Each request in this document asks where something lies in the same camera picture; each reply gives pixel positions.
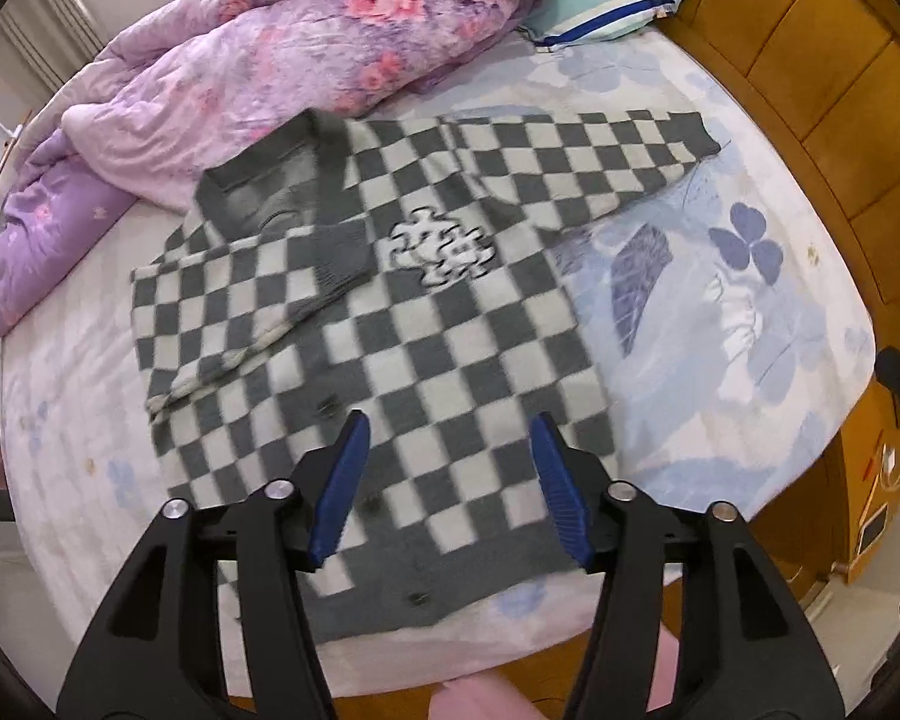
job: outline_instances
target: purple floral blanket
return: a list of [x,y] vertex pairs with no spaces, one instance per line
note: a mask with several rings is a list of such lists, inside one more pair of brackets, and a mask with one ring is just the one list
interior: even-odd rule
[[532,0],[177,0],[118,35],[21,143],[0,337],[127,208],[184,214],[199,175],[306,108],[357,116],[492,45]]

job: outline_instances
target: metal bolt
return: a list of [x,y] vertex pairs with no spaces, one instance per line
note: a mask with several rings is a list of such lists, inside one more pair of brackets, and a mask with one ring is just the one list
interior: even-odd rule
[[274,479],[264,490],[264,495],[274,501],[282,501],[296,492],[293,482],[289,479]]
[[167,503],[163,505],[161,512],[167,519],[180,519],[180,517],[187,514],[189,510],[190,504],[183,500],[183,498],[173,498],[172,501],[167,501]]
[[739,512],[734,504],[721,501],[713,507],[713,515],[720,522],[733,522],[738,517]]
[[636,487],[629,482],[614,482],[607,490],[615,501],[632,501],[636,498]]

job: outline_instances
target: bed sheet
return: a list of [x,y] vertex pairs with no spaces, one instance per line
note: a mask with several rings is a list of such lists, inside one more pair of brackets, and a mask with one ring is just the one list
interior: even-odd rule
[[[869,381],[874,336],[850,274],[746,113],[653,28],[557,53],[514,35],[378,115],[556,106],[696,108],[724,147],[671,191],[559,253],[614,404],[624,475],[663,503],[702,508],[728,497],[753,515],[813,463]],[[178,223],[138,203],[2,342],[10,490],[26,550],[74,640],[167,495],[127,276]],[[439,682],[586,630],[599,591],[600,579],[581,572],[549,576],[432,628],[323,645],[320,659],[334,695]],[[221,609],[228,686],[247,695],[226,586]]]

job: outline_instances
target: brown leather headboard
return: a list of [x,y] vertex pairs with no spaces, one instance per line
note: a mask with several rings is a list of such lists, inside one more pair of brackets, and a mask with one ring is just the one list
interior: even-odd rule
[[900,346],[900,7],[686,0],[658,22],[756,121],[842,253],[878,343]]

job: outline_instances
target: blue gripper pad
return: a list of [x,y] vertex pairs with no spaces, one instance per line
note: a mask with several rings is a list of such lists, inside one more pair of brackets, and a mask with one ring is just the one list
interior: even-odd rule
[[324,560],[340,546],[343,524],[353,508],[357,485],[364,475],[369,456],[370,420],[361,413],[340,449],[323,495],[314,508],[314,524],[310,531],[307,554],[317,566],[323,565]]
[[594,559],[588,533],[589,517],[581,493],[563,461],[563,446],[562,438],[554,435],[543,416],[536,416],[530,423],[530,454],[540,477],[547,509],[557,525],[564,552],[587,568]]

